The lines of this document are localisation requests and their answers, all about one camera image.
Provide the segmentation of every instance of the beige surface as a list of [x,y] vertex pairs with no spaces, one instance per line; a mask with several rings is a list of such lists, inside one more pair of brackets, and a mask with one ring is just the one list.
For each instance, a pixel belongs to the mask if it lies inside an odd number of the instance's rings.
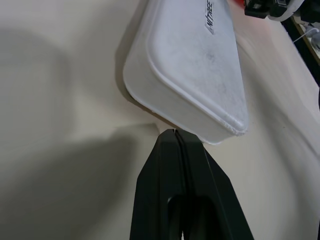
[[[119,91],[146,1],[0,2],[1,239],[129,239],[149,124],[167,128]],[[231,8],[250,126],[206,148],[255,239],[316,239],[319,89],[278,22]]]

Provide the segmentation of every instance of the white plastic container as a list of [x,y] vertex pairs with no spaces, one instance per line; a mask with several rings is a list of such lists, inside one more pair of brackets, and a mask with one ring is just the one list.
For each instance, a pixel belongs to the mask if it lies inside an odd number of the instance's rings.
[[206,143],[247,131],[236,38],[225,0],[150,0],[123,78],[136,101]]

